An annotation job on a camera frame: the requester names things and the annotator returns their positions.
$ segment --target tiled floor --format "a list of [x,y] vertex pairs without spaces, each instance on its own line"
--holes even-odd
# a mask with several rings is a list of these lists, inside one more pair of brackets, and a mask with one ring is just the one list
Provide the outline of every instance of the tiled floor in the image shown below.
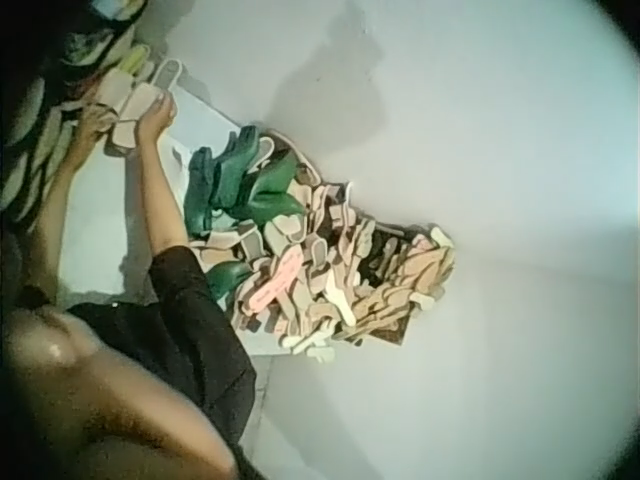
[[262,419],[262,407],[264,404],[265,391],[269,384],[269,373],[271,371],[272,357],[259,356],[251,357],[251,362],[256,369],[256,401],[247,423],[247,428],[244,431],[244,435],[240,440],[242,448],[244,448],[247,458],[252,459],[254,454],[254,448],[256,439],[258,437],[258,430],[260,428],[260,421]]

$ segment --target white wall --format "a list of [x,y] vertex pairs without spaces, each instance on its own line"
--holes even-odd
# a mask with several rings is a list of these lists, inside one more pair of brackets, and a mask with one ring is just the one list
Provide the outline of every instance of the white wall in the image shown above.
[[633,289],[458,264],[401,348],[345,346],[330,366],[276,360],[256,445],[265,473],[585,480],[606,468],[636,412]]
[[606,17],[579,0],[155,0],[141,34],[226,114],[354,180],[358,205],[437,221],[462,251],[401,349],[278,361],[257,450],[274,478],[570,480],[609,458],[638,386],[638,78]]

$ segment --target hand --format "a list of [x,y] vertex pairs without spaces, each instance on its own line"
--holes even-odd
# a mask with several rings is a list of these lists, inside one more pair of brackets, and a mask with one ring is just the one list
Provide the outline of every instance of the hand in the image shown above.
[[155,144],[162,132],[171,125],[175,116],[176,104],[173,96],[169,92],[162,92],[136,124],[138,145]]
[[115,117],[108,107],[89,103],[82,109],[78,126],[67,152],[64,165],[77,171],[85,164],[100,136],[113,124]]

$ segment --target person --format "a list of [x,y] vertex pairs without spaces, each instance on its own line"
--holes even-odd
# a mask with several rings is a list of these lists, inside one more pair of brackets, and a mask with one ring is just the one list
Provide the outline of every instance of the person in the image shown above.
[[255,371],[188,248],[160,163],[175,109],[165,92],[136,125],[158,303],[51,305],[69,190],[106,121],[90,104],[30,236],[19,308],[5,319],[4,355],[35,426],[78,478],[263,478],[238,444]]

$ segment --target green shoe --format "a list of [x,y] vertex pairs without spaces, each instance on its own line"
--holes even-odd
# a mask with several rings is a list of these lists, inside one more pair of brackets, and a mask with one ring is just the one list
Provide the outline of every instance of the green shoe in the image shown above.
[[212,298],[218,301],[227,293],[233,292],[252,273],[251,267],[244,262],[231,261],[217,264],[206,273]]
[[215,176],[209,206],[213,210],[229,209],[238,198],[240,182],[258,156],[258,129],[249,125],[240,129],[237,142],[214,159]]
[[238,220],[253,220],[258,226],[278,215],[304,214],[304,207],[287,193],[296,168],[294,154],[285,152],[272,157],[262,170],[245,175],[229,214]]
[[201,147],[194,152],[189,162],[189,186],[184,197],[184,224],[191,239],[202,238],[211,230],[211,160],[211,149]]

